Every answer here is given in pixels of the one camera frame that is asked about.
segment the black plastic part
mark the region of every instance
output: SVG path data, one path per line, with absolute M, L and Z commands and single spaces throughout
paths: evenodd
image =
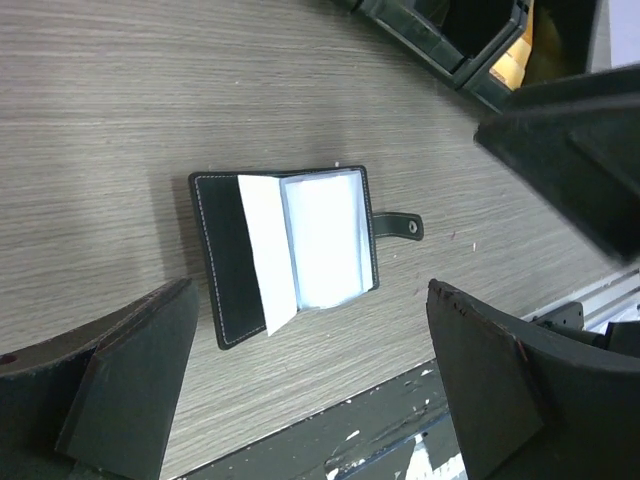
M 358 7 L 358 4 L 361 1 L 362 0 L 333 0 L 333 3 L 335 3 L 340 8 L 347 10 L 348 12 L 352 12 Z
M 543 15 L 539 10 L 545 9 Z M 495 111 L 501 111 L 512 91 L 489 73 L 493 64 L 524 32 L 528 7 L 523 8 L 519 29 L 506 40 L 499 55 L 486 58 L 464 84 L 463 90 Z M 533 48 L 523 86 L 590 71 L 600 0 L 535 0 Z M 553 27 L 540 27 L 540 18 L 551 19 Z
M 634 67 L 517 90 L 475 137 L 623 264 L 640 256 L 639 75 Z
M 393 479 L 406 472 L 417 434 L 434 431 L 434 469 L 459 453 L 448 418 L 432 360 L 180 478 Z M 391 467 L 391 476 L 381 476 Z
M 473 312 L 434 280 L 427 312 L 467 472 L 489 478 L 545 424 L 531 372 L 521 368 L 526 357 L 514 336 L 474 321 Z
M 637 475 L 640 360 L 524 322 L 436 280 L 427 308 L 469 478 Z M 536 411 L 543 425 L 522 441 Z M 507 425 L 509 418 L 516 421 Z
M 354 12 L 373 20 L 440 79 L 459 88 L 519 36 L 528 1 L 363 0 Z
M 584 343 L 585 345 L 591 345 L 592 347 L 605 348 L 606 338 L 600 333 L 590 332 L 588 330 L 579 330 L 571 327 L 563 327 L 561 325 L 554 325 L 552 323 L 543 322 L 538 324 L 542 328 L 551 330 L 558 335 L 570 338 L 576 342 Z
M 157 479 L 198 305 L 196 286 L 178 280 L 3 355 L 0 479 Z
M 640 358 L 640 322 L 609 323 L 605 337 L 610 352 Z

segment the card holder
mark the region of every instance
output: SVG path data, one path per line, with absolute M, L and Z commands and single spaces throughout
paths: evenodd
M 380 284 L 376 233 L 380 236 L 395 235 L 420 240 L 424 230 L 418 215 L 391 212 L 376 214 L 374 218 L 365 167 L 286 172 L 196 172 L 189 176 L 196 223 L 204 250 L 213 322 L 221 349 L 232 348 L 266 329 L 238 175 L 287 177 L 349 170 L 358 170 L 362 176 L 371 247 L 371 290 L 375 290 Z M 374 231 L 374 225 L 382 230 Z

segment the wood grain surface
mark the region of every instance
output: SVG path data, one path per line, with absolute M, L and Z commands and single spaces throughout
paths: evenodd
M 196 278 L 169 478 L 432 358 L 431 277 L 522 315 L 609 274 L 473 144 L 481 114 L 328 0 L 0 0 L 0 352 Z M 219 351 L 187 175 L 336 161 L 424 241 L 380 242 L 380 290 Z

